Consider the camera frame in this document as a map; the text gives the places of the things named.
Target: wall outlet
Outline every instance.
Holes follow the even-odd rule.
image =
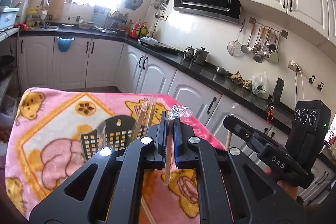
[[[295,62],[294,60],[289,60],[288,67],[294,72],[297,72],[298,74],[300,74],[299,67],[294,62]]]

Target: pink blanket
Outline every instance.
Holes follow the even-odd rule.
[[[19,211],[29,218],[31,210],[82,162],[79,136],[95,129],[113,115],[137,118],[148,94],[77,93],[31,88],[22,96],[8,144],[6,158],[7,194]],[[168,111],[176,100],[159,95],[153,124],[159,113]],[[196,118],[189,117],[195,135],[222,149]],[[197,182],[194,170],[173,172],[163,185],[164,170],[145,172],[139,223],[199,223]]]

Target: black countertop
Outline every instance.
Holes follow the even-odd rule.
[[[263,119],[267,119],[267,106],[270,100],[264,100],[255,96],[248,90],[243,89],[241,86],[234,84],[230,78],[225,76],[216,75],[216,71],[213,70],[211,65],[202,66],[196,64],[190,60],[184,59],[179,54],[168,54],[164,52],[158,52],[151,49],[148,46],[140,45],[137,43],[137,39],[131,37],[122,37],[116,34],[107,34],[97,30],[81,30],[79,28],[64,29],[59,28],[57,31],[53,30],[30,30],[20,33],[21,36],[76,36],[87,37],[96,39],[106,39],[113,41],[121,41],[130,44],[141,51],[148,53],[170,65],[182,71],[186,75],[198,80],[204,85],[210,87],[216,92],[225,95],[242,106],[246,107],[250,111],[254,112]],[[274,110],[274,119],[271,122],[272,125],[280,129],[285,134],[289,135],[292,127],[293,110],[288,107],[277,106]],[[320,154],[319,159],[323,161],[329,168],[336,173],[336,166],[324,155]]]

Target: black pan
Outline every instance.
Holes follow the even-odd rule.
[[[14,61],[14,56],[0,56],[0,79],[4,78],[12,70]]]

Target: person's hand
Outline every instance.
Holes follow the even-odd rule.
[[[272,169],[267,167],[265,169],[265,173],[267,175],[272,175]],[[290,185],[289,183],[283,181],[283,180],[280,180],[278,181],[278,185],[291,197],[293,198],[294,200],[297,199],[297,196],[299,195],[299,190],[297,187],[294,187],[292,185]]]

